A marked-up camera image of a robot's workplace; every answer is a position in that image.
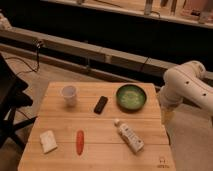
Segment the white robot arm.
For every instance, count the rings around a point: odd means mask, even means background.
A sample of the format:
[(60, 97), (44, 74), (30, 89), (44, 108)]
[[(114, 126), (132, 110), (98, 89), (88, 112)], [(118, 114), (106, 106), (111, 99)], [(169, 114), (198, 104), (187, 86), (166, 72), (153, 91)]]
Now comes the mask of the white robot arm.
[(213, 124), (213, 87), (202, 81), (205, 72), (204, 65), (199, 61), (189, 61), (165, 71), (164, 85), (158, 92), (163, 124), (172, 119), (173, 110), (184, 98), (205, 110)]

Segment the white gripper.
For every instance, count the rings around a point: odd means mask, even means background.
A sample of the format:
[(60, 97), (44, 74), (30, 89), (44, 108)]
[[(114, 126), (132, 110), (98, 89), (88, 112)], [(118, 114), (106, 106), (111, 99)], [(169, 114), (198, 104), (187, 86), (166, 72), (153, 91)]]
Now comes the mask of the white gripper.
[(161, 122), (165, 125), (170, 122), (174, 115), (173, 108), (179, 106), (183, 98), (168, 86), (162, 86), (158, 92), (158, 100), (163, 107), (161, 109)]

